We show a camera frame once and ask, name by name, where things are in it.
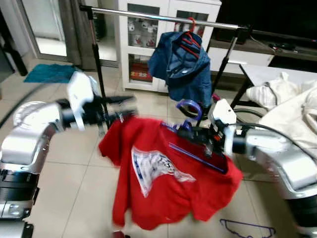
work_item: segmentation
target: white cabinet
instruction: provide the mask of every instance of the white cabinet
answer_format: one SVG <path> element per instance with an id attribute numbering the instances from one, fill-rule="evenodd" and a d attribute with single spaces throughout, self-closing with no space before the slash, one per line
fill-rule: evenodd
<path id="1" fill-rule="evenodd" d="M 211 59 L 211 71 L 219 71 L 221 62 L 226 55 L 228 49 L 210 47 L 208 50 L 208 56 Z M 247 51 L 236 51 L 233 50 L 224 72 L 243 74 L 240 69 L 240 64 L 254 64 L 268 66 L 273 55 L 247 52 Z"/>
<path id="2" fill-rule="evenodd" d="M 136 11 L 172 17 L 193 17 L 197 20 L 215 21 L 220 0 L 118 0 L 119 10 Z M 163 32 L 184 31 L 186 24 L 158 20 L 119 17 L 120 69 L 123 88 L 167 92 L 165 81 L 151 77 L 147 62 L 159 43 Z M 194 29 L 202 37 L 206 49 L 212 27 L 197 26 Z"/>

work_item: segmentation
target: clothing rack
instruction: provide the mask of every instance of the clothing rack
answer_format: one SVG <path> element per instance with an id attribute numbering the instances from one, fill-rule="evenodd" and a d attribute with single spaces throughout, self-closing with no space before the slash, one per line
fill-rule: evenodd
<path id="1" fill-rule="evenodd" d="M 95 57 L 95 61 L 96 61 L 102 97 L 106 97 L 106 93 L 105 93 L 103 76 L 102 76 L 101 65 L 100 65 L 100 59 L 99 59 L 98 44 L 96 43 L 95 28 L 94 28 L 94 21 L 93 21 L 93 12 L 107 14 L 107 15 L 131 16 L 131 17 L 137 17 L 137 18 L 143 18 L 143 19 L 154 19 L 154 20 L 161 20 L 161 21 L 187 23 L 187 24 L 193 23 L 193 21 L 191 19 L 186 19 L 186 18 L 160 16 L 160 15 L 155 15 L 155 14 L 147 14 L 147 13 L 132 12 L 132 11 L 119 11 L 119 10 L 112 10 L 112 9 L 107 9 L 107 8 L 91 7 L 91 6 L 86 6 L 86 5 L 81 5 L 80 10 L 87 12 L 89 26 L 90 26 L 90 30 L 91 30 L 91 34 L 92 34 L 92 48 L 94 51 L 94 57 Z M 229 47 L 225 57 L 222 60 L 221 66 L 219 68 L 219 72 L 216 76 L 216 79 L 213 82 L 212 92 L 211 92 L 211 93 L 213 93 L 218 82 L 219 82 L 219 79 L 221 78 L 222 73 L 223 73 L 223 71 L 224 71 L 224 69 L 229 61 L 230 54 L 231 54 L 231 52 L 232 52 L 232 50 L 233 50 L 233 48 L 238 40 L 238 36 L 239 36 L 240 32 L 241 31 L 249 31 L 249 27 L 248 26 L 233 25 L 233 24 L 217 23 L 217 22 L 200 21 L 200 20 L 195 20 L 195 24 L 235 31 L 235 34 L 232 37 L 232 40 L 230 43 L 230 47 Z M 104 104 L 103 106 L 105 108 L 105 112 L 107 113 L 106 104 Z"/>

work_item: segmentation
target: rack pole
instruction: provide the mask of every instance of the rack pole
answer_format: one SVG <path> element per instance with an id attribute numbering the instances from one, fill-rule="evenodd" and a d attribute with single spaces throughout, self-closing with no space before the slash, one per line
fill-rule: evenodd
<path id="1" fill-rule="evenodd" d="M 83 6 L 83 7 L 85 7 L 84 11 L 87 12 L 87 16 L 88 16 L 89 28 L 90 28 L 91 36 L 92 36 L 92 48 L 93 48 L 94 58 L 95 58 L 95 62 L 96 62 L 96 68 L 97 68 L 97 73 L 98 73 L 98 80 L 99 80 L 101 95 L 102 95 L 102 98 L 106 98 L 103 74 L 102 74 L 102 70 L 101 70 L 100 57 L 99 57 L 99 47 L 98 47 L 98 44 L 96 42 L 93 11 L 92 11 L 92 8 L 90 6 Z M 107 109 L 107 104 L 106 104 L 105 100 L 102 101 L 102 105 L 104 107 L 106 115 L 108 115 L 108 109 Z M 106 121 L 106 124 L 107 124 L 107 128 L 109 129 L 109 127 L 110 127 L 109 122 Z"/>
<path id="2" fill-rule="evenodd" d="M 81 10 L 85 10 L 86 7 L 87 6 L 81 6 Z M 130 16 L 130 17 L 137 17 L 137 18 L 143 18 L 143 19 L 154 19 L 154 20 L 161 20 L 161 21 L 187 23 L 187 24 L 193 23 L 192 20 L 187 19 L 187 18 L 160 16 L 160 15 L 155 15 L 155 14 L 141 13 L 141 12 L 120 11 L 120 10 L 112 10 L 112 9 L 98 8 L 98 7 L 92 7 L 91 10 L 93 12 L 96 12 L 96 13 L 103 13 L 103 14 L 108 14 L 108 15 Z M 244 26 L 238 26 L 238 25 L 234 25 L 234 24 L 217 23 L 217 22 L 209 22 L 209 21 L 195 20 L 195 24 L 202 25 L 202 26 L 221 28 L 221 29 L 229 29 L 229 30 L 237 30 L 240 28 L 245 28 L 247 30 L 247 27 L 244 27 Z"/>
<path id="3" fill-rule="evenodd" d="M 236 32 L 235 32 L 235 35 L 234 37 L 232 37 L 232 40 L 231 40 L 231 43 L 230 43 L 230 47 L 227 51 L 227 54 L 225 55 L 225 57 L 222 59 L 222 62 L 221 62 L 221 66 L 219 68 L 219 71 L 218 71 L 218 74 L 216 76 L 216 79 L 214 80 L 213 84 L 212 84 L 212 90 L 211 90 L 211 94 L 214 93 L 215 89 L 216 89 L 216 86 L 219 82 L 219 79 L 221 78 L 222 76 L 222 73 L 224 71 L 224 69 L 226 68 L 226 65 L 228 64 L 228 61 L 229 61 L 229 57 L 231 55 L 231 52 L 234 48 L 234 46 L 236 45 L 237 43 L 237 40 L 238 40 L 238 37 L 239 37 L 239 33 L 240 33 L 240 30 L 237 29 Z"/>

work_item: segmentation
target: blue rug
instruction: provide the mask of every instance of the blue rug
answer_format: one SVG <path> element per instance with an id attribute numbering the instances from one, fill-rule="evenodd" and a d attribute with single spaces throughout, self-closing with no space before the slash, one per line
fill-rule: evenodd
<path id="1" fill-rule="evenodd" d="M 25 83 L 68 83 L 76 68 L 71 65 L 38 64 L 25 78 Z"/>

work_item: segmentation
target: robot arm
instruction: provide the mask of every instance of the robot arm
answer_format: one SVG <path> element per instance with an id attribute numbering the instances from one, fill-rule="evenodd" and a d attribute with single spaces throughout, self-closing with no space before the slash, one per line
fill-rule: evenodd
<path id="1" fill-rule="evenodd" d="M 236 116 L 224 100 L 209 111 L 209 128 L 179 131 L 192 142 L 231 156 L 245 154 L 271 175 L 282 198 L 288 203 L 302 237 L 317 238 L 317 155 L 305 153 L 284 136 L 270 130 L 243 127 L 237 130 Z"/>
<path id="2" fill-rule="evenodd" d="M 33 226 L 22 219 L 31 213 L 39 189 L 39 175 L 55 133 L 75 125 L 103 122 L 135 113 L 135 110 L 108 115 L 102 103 L 121 103 L 133 97 L 101 98 L 93 78 L 73 74 L 68 85 L 69 101 L 29 102 L 14 114 L 14 128 L 4 139 L 0 151 L 0 237 L 29 238 Z"/>

